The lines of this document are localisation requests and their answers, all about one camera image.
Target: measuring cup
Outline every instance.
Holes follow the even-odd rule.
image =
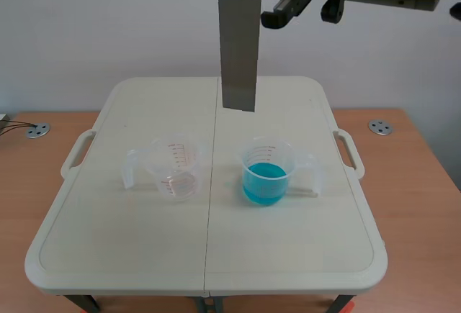
[[[296,152],[287,142],[273,137],[256,137],[241,154],[243,191],[258,204],[278,202],[286,193],[291,175],[297,168],[313,174],[312,191],[321,190],[321,172],[313,155]]]
[[[122,167],[125,189],[134,186],[134,168],[140,164],[153,175],[158,190],[181,201],[196,193],[202,181],[200,147],[188,137],[174,134],[154,140],[147,148],[127,152]]]

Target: wooden surface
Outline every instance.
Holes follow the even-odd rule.
[[[24,274],[24,258],[62,184],[61,165],[97,113],[27,113],[16,120],[49,122],[48,135],[29,140],[24,129],[0,137],[0,313],[77,313],[60,296],[41,294]],[[458,312],[461,293],[461,194],[404,112],[335,111],[366,168],[362,181],[388,250],[383,281],[358,296],[354,313]],[[367,128],[381,118],[395,131]],[[103,312],[194,312],[181,297],[100,297]],[[237,296],[226,313],[321,313],[332,296]]]

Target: blue liquid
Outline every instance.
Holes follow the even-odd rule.
[[[265,178],[280,178],[287,175],[278,165],[271,163],[257,163],[249,170]],[[280,180],[266,180],[244,172],[243,191],[246,196],[257,204],[270,205],[277,203],[284,195],[288,186],[288,178]]]

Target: table handle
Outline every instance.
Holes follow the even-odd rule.
[[[362,178],[365,175],[365,167],[363,165],[362,159],[360,158],[359,152],[357,151],[357,148],[355,147],[354,141],[351,137],[351,135],[344,131],[344,130],[337,130],[334,131],[335,137],[338,139],[342,140],[344,143],[344,146],[347,151],[347,155],[349,156],[352,167],[355,169],[355,173],[357,175],[357,178],[359,180],[362,180]]]
[[[77,141],[75,141],[75,144],[72,147],[72,150],[67,155],[67,158],[64,161],[63,166],[61,167],[61,176],[63,178],[66,178],[70,169],[75,165],[77,158],[81,157],[81,154],[84,151],[85,144],[88,142],[88,140],[94,139],[96,132],[96,130],[87,130],[83,132],[81,135],[79,135]]]

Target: gray strip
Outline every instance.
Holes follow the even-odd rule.
[[[261,0],[218,0],[223,106],[254,112]]]

